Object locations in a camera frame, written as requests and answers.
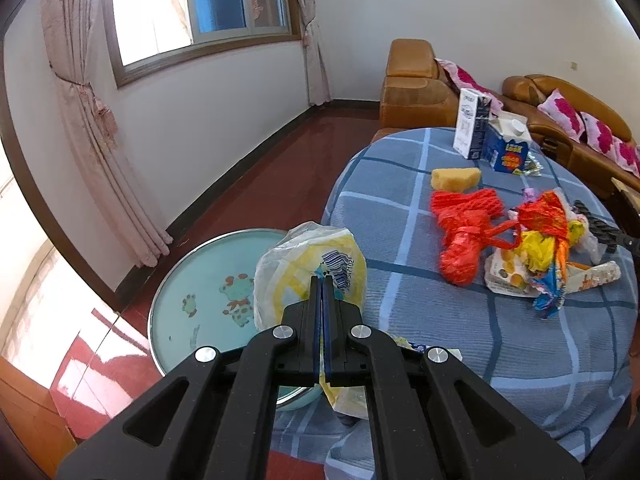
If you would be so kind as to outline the black knitted cloth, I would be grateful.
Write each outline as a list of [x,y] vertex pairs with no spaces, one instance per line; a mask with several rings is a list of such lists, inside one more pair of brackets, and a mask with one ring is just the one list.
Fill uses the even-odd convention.
[[574,200],[573,209],[586,217],[590,232],[600,244],[605,246],[605,251],[608,254],[614,254],[618,246],[618,236],[622,231],[595,216],[581,200]]

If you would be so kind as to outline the white yellow plastic bag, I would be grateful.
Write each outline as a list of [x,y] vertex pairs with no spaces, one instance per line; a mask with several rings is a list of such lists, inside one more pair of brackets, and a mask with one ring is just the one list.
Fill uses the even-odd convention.
[[348,331],[363,322],[366,259],[346,228],[305,222],[258,260],[254,320],[258,330],[291,327],[277,360],[289,386],[320,388],[338,414],[366,419],[366,393],[354,380],[363,360]]

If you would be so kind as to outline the red yarn bundle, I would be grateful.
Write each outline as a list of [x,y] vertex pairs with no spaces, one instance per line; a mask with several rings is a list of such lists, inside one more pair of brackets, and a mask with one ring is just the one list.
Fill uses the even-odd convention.
[[431,212],[444,233],[439,272],[448,283],[471,284],[485,248],[513,249],[520,244],[518,220],[492,223],[503,216],[504,205],[491,188],[473,193],[435,191]]

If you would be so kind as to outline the yellow sponge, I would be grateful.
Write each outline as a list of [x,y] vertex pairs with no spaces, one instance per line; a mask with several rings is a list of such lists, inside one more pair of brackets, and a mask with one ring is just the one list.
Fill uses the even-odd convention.
[[435,191],[463,193],[480,183],[478,168],[437,168],[431,174],[431,187]]

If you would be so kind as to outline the colourful crumpled wrapper pile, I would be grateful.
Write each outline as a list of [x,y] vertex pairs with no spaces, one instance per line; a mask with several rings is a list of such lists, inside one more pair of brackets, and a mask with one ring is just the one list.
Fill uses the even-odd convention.
[[560,188],[526,198],[509,218],[521,227],[521,241],[486,259],[485,284],[495,294],[529,299],[540,318],[552,318],[568,295],[620,279],[620,266],[602,260],[589,220]]

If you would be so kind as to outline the blue plaid tablecloth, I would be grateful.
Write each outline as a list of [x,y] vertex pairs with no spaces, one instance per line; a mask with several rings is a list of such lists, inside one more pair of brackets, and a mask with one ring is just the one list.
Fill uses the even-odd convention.
[[269,179],[294,223],[311,218],[352,232],[367,261],[367,324],[420,347],[457,350],[466,366],[595,471],[636,450],[629,427],[629,348],[638,286],[628,252],[620,278],[571,294],[542,318],[532,300],[496,294],[482,278],[458,287],[438,270],[442,230],[430,211],[432,173],[466,167],[448,129],[395,133],[354,145],[304,136]]

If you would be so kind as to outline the light blue enamel basin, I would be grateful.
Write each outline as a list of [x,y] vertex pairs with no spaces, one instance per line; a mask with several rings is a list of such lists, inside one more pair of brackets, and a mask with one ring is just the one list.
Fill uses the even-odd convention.
[[148,317],[152,359],[167,374],[195,350],[226,352],[256,334],[254,276],[258,260],[285,232],[247,229],[206,240],[160,282]]

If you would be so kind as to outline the pink floral cushion on sofa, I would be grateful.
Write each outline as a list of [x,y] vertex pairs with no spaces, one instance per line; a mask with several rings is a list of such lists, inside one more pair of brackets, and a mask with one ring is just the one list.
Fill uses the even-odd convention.
[[586,127],[582,115],[574,109],[559,89],[554,89],[550,96],[537,106],[542,114],[553,120],[563,132],[575,142],[582,140]]

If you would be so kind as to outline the blue milk carton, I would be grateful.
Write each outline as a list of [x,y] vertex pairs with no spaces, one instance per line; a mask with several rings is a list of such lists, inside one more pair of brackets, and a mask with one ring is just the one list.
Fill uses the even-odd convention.
[[483,159],[497,172],[520,174],[532,143],[525,116],[500,112],[486,127]]

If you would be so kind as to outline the brown leather sofa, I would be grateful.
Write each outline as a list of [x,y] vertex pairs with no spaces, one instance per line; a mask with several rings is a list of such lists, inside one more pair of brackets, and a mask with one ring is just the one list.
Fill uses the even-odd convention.
[[639,144],[611,107],[568,81],[531,74],[506,78],[504,108],[527,118],[544,154],[597,196],[615,191],[613,181],[639,188]]

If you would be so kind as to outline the tall white blue carton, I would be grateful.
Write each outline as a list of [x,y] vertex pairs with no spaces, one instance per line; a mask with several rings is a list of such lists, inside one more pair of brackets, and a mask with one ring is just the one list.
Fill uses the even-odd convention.
[[460,90],[452,147],[465,159],[477,160],[482,157],[490,114],[490,96],[475,89]]

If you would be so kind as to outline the pink right curtain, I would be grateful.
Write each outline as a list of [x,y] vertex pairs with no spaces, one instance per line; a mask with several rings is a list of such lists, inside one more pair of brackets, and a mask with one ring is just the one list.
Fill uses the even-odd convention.
[[308,100],[310,105],[319,106],[331,101],[331,92],[317,22],[317,1],[297,0],[297,3],[302,21]]

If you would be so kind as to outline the pink curtain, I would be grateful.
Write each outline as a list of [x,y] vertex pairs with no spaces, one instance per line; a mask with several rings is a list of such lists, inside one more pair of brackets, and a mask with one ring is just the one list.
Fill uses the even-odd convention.
[[101,0],[40,0],[44,47],[58,110],[76,166],[115,240],[135,266],[154,268],[169,254],[160,226],[122,150],[112,110],[91,81],[92,37]]
[[319,106],[331,101],[331,92],[317,22],[317,1],[297,0],[297,3],[302,21],[308,100],[310,105]]

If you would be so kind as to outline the pink left curtain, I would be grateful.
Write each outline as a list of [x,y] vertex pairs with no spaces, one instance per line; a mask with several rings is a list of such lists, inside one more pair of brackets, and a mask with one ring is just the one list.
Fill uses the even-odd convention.
[[101,0],[40,0],[44,47],[58,110],[76,166],[115,240],[135,266],[154,268],[169,254],[160,226],[122,150],[112,110],[91,81],[92,37]]

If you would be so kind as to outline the window with brown frame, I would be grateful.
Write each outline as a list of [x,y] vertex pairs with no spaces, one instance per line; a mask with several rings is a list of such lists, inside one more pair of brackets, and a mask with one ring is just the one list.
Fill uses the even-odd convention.
[[103,0],[117,87],[232,50],[296,41],[295,0]]

